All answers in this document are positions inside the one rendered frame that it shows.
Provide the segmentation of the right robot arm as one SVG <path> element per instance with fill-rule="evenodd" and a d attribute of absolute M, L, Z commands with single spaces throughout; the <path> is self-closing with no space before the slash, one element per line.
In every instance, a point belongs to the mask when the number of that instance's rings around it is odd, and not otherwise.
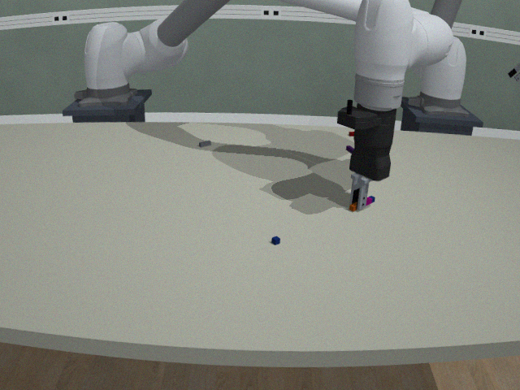
<path fill-rule="evenodd" d="M 184 0 L 166 19 L 138 32 L 116 22 L 93 26 L 84 47 L 87 89 L 74 94 L 79 107 L 128 105 L 137 94 L 128 77 L 180 63 L 188 52 L 187 37 L 229 1 Z M 371 79 L 404 80 L 411 67 L 446 58 L 453 44 L 449 25 L 411 7 L 409 0 L 276 1 L 355 21 L 356 73 Z"/>

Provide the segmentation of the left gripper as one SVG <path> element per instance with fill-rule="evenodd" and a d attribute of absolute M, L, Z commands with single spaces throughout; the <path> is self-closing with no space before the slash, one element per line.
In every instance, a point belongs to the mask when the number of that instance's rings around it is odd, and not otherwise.
<path fill-rule="evenodd" d="M 508 72 L 509 77 L 511 78 L 513 75 L 515 75 L 520 70 L 520 63 L 518 63 L 517 66 L 515 66 L 511 71 Z M 520 81 L 520 73 L 517 74 L 515 77 L 517 82 Z"/>

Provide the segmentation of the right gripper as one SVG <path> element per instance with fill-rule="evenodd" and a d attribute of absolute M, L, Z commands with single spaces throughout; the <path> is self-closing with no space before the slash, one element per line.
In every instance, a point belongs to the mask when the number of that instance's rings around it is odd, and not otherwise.
<path fill-rule="evenodd" d="M 353 100 L 348 100 L 347 107 L 338 111 L 337 123 L 354 129 L 353 139 L 357 142 L 354 142 L 349 165 L 349 170 L 356 172 L 351 175 L 349 204 L 356 202 L 358 210 L 366 207 L 369 182 L 389 177 L 389 153 L 403 85 L 404 80 L 376 80 L 356 73 L 354 101 L 357 107 L 353 106 Z"/>

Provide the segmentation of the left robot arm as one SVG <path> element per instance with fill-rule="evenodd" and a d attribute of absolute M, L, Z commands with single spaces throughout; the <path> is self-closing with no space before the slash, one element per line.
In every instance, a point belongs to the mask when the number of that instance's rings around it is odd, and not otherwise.
<path fill-rule="evenodd" d="M 430 15 L 439 16 L 452 29 L 462 0 L 435 0 Z M 408 97 L 408 104 L 419 107 L 426 115 L 452 115 L 469 117 L 469 112 L 460 107 L 466 74 L 464 45 L 453 37 L 448 56 L 426 67 L 411 67 L 421 80 L 417 97 Z"/>

